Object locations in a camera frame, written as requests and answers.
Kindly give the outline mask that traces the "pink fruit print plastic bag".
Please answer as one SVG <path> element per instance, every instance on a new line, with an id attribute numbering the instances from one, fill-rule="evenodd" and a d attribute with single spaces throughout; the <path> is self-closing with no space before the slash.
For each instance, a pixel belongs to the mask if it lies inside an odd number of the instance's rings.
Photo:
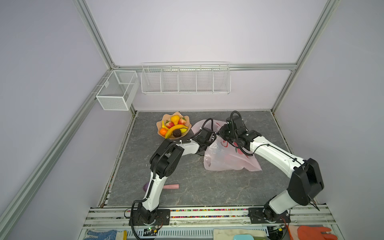
<path id="1" fill-rule="evenodd" d="M 208 171 L 248 170 L 261 171 L 256 157 L 246 156 L 239 149 L 217 136 L 204 152 L 204 167 Z"/>

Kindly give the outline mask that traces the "dark brown fruit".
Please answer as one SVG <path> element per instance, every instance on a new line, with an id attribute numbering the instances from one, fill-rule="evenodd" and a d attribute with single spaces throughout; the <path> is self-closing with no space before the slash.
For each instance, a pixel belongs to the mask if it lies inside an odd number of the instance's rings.
<path id="1" fill-rule="evenodd" d="M 181 131 L 181 129 L 176 129 L 176 130 L 174 130 L 173 133 L 172 133 L 172 135 L 173 135 L 174 138 L 180 138 L 180 137 L 182 136 L 182 131 Z"/>

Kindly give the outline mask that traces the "long yellow banana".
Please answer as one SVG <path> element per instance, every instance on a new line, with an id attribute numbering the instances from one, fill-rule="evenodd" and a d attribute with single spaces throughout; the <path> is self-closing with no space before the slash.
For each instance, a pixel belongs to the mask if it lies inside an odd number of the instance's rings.
<path id="1" fill-rule="evenodd" d="M 175 125 L 167 131 L 165 139 L 179 139 L 187 134 L 188 129 L 185 125 Z"/>

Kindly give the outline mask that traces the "orange mandarin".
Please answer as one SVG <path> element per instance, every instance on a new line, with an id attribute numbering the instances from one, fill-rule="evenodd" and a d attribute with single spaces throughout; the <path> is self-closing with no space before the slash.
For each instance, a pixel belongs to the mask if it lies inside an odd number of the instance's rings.
<path id="1" fill-rule="evenodd" d="M 168 132 L 168 129 L 167 129 L 167 128 L 161 128 L 161 129 L 159 130 L 160 135 L 162 135 L 162 136 L 164 136 L 164 137 L 166 136 L 167 132 Z"/>

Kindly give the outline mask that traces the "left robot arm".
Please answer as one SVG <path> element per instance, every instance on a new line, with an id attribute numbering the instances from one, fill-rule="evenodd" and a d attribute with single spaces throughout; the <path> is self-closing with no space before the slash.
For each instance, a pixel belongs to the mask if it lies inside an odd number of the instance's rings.
<path id="1" fill-rule="evenodd" d="M 186 141 L 166 139 L 162 142 L 151 157 L 151 177 L 146 194 L 143 199 L 133 201 L 128 217 L 131 227 L 134 224 L 152 225 L 156 222 L 163 187 L 168 177 L 176 170 L 181 158 L 204 153 L 216 139 L 214 120 L 208 118 L 190 139 Z"/>

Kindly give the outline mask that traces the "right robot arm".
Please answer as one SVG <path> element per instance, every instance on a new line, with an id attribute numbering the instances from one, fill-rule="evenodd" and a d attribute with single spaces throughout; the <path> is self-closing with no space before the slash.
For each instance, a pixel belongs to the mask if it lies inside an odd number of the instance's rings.
<path id="1" fill-rule="evenodd" d="M 262 217 L 267 222 L 276 222 L 296 206 L 317 206 L 314 198 L 324 189 L 317 161 L 290 154 L 257 131 L 249 130 L 238 111 L 231 112 L 226 124 L 220 128 L 219 136 L 248 157 L 261 156 L 290 178 L 288 188 L 264 205 Z"/>

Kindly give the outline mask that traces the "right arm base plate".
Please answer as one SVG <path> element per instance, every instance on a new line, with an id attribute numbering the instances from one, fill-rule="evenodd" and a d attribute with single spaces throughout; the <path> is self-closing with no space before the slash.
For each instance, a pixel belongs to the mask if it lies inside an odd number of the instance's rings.
<path id="1" fill-rule="evenodd" d="M 288 211 L 277 214 L 272 209 L 262 207 L 249 208 L 248 211 L 252 224 L 288 224 L 291 222 Z"/>

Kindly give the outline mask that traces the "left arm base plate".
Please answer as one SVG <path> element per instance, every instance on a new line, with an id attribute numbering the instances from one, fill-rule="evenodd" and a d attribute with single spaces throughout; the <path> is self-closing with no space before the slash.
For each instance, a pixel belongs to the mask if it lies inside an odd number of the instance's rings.
<path id="1" fill-rule="evenodd" d="M 134 210 L 130 216 L 129 225 L 134 226 L 168 226 L 170 224 L 170 209 L 157 209 L 147 211 L 146 209 Z"/>

